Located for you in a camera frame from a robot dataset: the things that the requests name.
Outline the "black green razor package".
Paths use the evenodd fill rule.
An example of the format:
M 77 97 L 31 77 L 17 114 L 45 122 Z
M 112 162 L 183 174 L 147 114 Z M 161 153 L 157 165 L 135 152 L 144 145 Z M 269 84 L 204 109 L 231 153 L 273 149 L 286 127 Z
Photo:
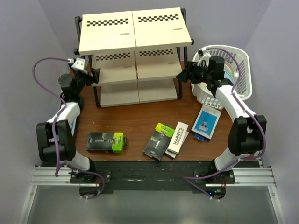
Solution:
M 174 129 L 158 123 L 153 134 L 143 149 L 143 154 L 156 161 L 160 161 L 174 134 Z

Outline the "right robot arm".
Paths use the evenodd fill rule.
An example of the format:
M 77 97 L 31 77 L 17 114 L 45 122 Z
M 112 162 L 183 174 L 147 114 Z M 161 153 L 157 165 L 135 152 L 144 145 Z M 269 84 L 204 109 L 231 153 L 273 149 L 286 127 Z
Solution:
M 220 56 L 209 57 L 208 62 L 189 61 L 183 71 L 177 75 L 182 82 L 192 84 L 206 83 L 208 90 L 225 107 L 233 124 L 228 135 L 228 147 L 212 160 L 209 171 L 198 180 L 209 179 L 219 183 L 225 173 L 240 161 L 247 159 L 257 151 L 266 149 L 266 124 L 263 115 L 256 115 L 250 110 L 235 91 L 235 85 L 225 78 L 225 59 Z

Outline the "black green razor box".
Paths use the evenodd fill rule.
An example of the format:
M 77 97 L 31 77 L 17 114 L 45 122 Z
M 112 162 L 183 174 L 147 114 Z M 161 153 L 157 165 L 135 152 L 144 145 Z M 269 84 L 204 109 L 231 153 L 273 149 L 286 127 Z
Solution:
M 123 132 L 90 132 L 86 150 L 90 153 L 122 154 L 127 146 L 127 138 Z

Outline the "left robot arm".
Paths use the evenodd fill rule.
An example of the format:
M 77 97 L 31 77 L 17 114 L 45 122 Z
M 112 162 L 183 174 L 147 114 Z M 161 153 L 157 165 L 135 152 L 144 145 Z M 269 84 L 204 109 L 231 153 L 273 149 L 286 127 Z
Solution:
M 54 163 L 57 177 L 62 167 L 70 168 L 75 176 L 86 183 L 92 183 L 103 177 L 94 169 L 93 161 L 76 150 L 70 124 L 82 112 L 82 89 L 93 82 L 86 70 L 72 69 L 75 76 L 62 74 L 58 82 L 61 87 L 61 106 L 55 115 L 46 122 L 36 125 L 38 153 L 42 162 Z

